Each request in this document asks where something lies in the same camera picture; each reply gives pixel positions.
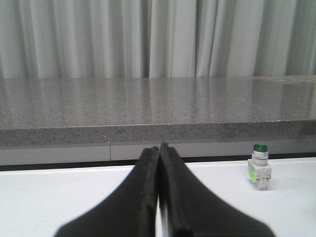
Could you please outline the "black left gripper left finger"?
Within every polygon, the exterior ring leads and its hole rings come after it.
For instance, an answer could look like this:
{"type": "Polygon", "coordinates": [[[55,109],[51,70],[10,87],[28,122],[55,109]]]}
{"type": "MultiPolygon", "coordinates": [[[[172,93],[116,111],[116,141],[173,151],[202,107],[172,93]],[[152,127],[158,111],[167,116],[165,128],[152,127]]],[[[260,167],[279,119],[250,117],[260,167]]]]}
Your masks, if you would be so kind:
{"type": "Polygon", "coordinates": [[[158,147],[144,149],[124,181],[101,203],[63,225],[57,237],[153,237],[158,147]]]}

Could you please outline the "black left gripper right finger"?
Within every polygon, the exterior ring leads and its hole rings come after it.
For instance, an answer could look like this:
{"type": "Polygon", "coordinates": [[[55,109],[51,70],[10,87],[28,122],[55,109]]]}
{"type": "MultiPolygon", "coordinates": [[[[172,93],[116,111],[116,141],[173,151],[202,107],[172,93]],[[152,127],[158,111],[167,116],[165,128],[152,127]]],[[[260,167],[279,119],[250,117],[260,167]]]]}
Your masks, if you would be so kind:
{"type": "Polygon", "coordinates": [[[210,191],[163,142],[159,153],[162,227],[169,237],[272,237],[264,223],[210,191]]]}

